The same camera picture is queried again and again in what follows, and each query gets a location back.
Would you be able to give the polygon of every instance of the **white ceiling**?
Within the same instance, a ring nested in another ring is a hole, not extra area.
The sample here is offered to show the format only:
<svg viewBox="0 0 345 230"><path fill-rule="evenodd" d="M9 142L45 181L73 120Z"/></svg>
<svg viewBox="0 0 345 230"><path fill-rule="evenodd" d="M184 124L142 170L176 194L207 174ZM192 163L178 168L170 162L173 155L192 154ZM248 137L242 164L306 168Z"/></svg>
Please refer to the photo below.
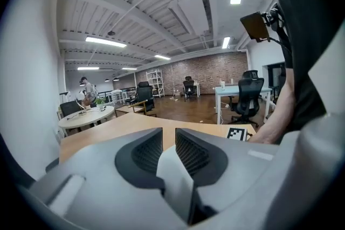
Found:
<svg viewBox="0 0 345 230"><path fill-rule="evenodd" d="M139 1L59 0L58 36L65 51L66 70L86 65L95 50L89 64L113 68L114 75L120 75L123 66L147 67L157 61L156 54L175 57L204 49L200 38L186 33L168 10L171 0L144 0L119 21ZM240 17L266 9L271 1L242 0L240 5L230 5L230 0L203 0L210 26L205 34L208 48L221 46L227 36L239 42L245 33ZM108 36L109 31L115 35ZM86 43L88 35L124 41L127 46Z"/></svg>

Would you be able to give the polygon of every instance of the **brick wall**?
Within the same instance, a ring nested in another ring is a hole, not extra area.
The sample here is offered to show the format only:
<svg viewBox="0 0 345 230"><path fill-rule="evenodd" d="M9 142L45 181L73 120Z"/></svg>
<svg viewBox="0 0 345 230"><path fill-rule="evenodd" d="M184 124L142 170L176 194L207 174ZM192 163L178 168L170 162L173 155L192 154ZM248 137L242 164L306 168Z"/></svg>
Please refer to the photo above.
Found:
<svg viewBox="0 0 345 230"><path fill-rule="evenodd" d="M204 57L182 60L171 64L150 68L148 70L135 73L136 82L146 81L146 72L155 69L162 70L164 91L166 95L173 94L173 81L175 89L182 91L183 81L186 76L191 76L200 83L201 94L214 94L212 89L219 86L219 79L225 82L237 83L242 77L242 73L247 70L247 55L241 52L207 55ZM134 86L133 75L120 78L114 82L116 88Z"/></svg>

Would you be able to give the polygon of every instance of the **black sleeve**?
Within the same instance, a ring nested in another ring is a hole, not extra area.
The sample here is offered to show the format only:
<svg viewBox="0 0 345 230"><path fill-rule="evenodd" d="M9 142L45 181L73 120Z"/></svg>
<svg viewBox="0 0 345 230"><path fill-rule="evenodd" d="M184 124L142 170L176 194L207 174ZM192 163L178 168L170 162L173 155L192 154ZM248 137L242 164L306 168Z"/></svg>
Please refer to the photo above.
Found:
<svg viewBox="0 0 345 230"><path fill-rule="evenodd" d="M282 49L282 53L283 53L284 59L285 59L285 67L286 68L293 68L291 53L287 49L285 49L285 47L281 46L281 49Z"/></svg>

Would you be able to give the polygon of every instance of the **black shirt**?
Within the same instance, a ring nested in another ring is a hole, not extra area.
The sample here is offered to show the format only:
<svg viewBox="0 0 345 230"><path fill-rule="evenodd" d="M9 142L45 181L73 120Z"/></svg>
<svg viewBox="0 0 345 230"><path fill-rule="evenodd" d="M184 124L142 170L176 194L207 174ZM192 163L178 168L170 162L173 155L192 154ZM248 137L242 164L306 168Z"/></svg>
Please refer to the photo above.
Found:
<svg viewBox="0 0 345 230"><path fill-rule="evenodd" d="M344 19L340 0L278 0L291 53L282 47L286 68L293 68L296 106L288 131L299 130L325 107L308 71L327 48Z"/></svg>

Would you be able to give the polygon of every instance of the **person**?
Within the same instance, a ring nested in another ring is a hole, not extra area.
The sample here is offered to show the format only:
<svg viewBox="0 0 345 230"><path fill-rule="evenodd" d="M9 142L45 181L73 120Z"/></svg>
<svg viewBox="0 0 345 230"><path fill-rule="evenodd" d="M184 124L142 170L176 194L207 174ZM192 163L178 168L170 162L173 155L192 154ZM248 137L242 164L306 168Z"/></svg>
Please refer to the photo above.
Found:
<svg viewBox="0 0 345 230"><path fill-rule="evenodd" d="M300 130L310 120L326 113L308 71L321 57L344 19L341 1L278 0L291 45L289 50L282 47L286 82L273 114L250 142L280 143L285 133Z"/></svg>
<svg viewBox="0 0 345 230"><path fill-rule="evenodd" d="M86 95L83 101L92 103L96 98L92 84L87 80L86 77L82 77L80 82L82 82L85 85L85 91L86 91Z"/></svg>

